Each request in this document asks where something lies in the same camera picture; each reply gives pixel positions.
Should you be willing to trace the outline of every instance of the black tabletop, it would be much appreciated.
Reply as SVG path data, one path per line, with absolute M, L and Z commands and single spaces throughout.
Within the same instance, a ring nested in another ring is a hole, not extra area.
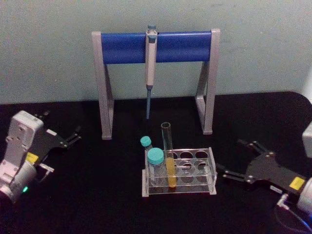
M 67 152 L 52 151 L 45 161 L 55 172 L 32 186 L 3 214 L 3 233 L 292 233 L 274 217 L 280 195 L 262 187 L 247 191 L 219 174 L 217 195 L 175 194 L 141 197 L 144 150 L 140 138 L 149 135 L 162 148 L 160 124 L 172 125 L 173 145 L 212 147 L 217 163 L 244 173 L 252 155 L 237 149 L 237 139 L 257 140 L 277 153 L 279 164 L 312 176 L 312 159 L 301 135 L 312 121 L 312 106 L 291 93 L 220 95 L 215 97 L 213 135 L 204 136 L 193 97 L 152 100 L 145 118 L 145 100 L 117 100 L 113 139 L 101 140 L 98 102 L 59 102 L 0 106 L 0 156 L 11 117 L 50 110 L 44 122 L 63 137 L 81 125 L 82 139 Z M 291 209 L 309 217 L 290 205 Z M 280 212 L 292 227 L 301 228 Z

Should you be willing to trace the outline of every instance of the glass test tube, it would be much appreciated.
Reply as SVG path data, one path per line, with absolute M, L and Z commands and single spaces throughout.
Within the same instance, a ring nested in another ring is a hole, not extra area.
M 176 187 L 176 169 L 174 154 L 172 153 L 171 125 L 168 122 L 161 124 L 162 140 L 164 143 L 164 151 L 166 158 L 166 167 L 168 173 L 169 187 Z

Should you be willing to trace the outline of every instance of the blue screw cap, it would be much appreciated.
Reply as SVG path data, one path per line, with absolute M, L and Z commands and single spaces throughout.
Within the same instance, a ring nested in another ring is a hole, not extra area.
M 140 140 L 140 142 L 141 142 L 141 145 L 142 145 L 143 147 L 147 147 L 147 146 L 149 146 L 149 145 L 152 143 L 152 141 L 151 141 L 151 139 L 150 139 L 149 136 L 144 136 L 144 137 L 142 137 L 141 140 Z
M 164 152 L 160 148 L 151 148 L 147 152 L 147 160 L 153 165 L 161 164 L 164 161 Z

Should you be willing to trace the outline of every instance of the light blue wall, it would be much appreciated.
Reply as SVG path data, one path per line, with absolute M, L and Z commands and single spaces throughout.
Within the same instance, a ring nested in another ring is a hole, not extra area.
M 309 0 L 0 2 L 0 103 L 97 99 L 91 32 L 221 29 L 217 92 L 301 90 Z M 157 64 L 154 97 L 195 94 L 200 63 Z M 144 64 L 109 66 L 116 98 L 143 98 Z

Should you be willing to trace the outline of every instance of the pipette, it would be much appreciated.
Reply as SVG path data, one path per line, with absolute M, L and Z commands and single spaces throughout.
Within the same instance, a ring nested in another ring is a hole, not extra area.
M 147 89 L 146 119 L 150 118 L 151 92 L 154 84 L 157 49 L 156 27 L 148 25 L 145 39 L 145 83 Z

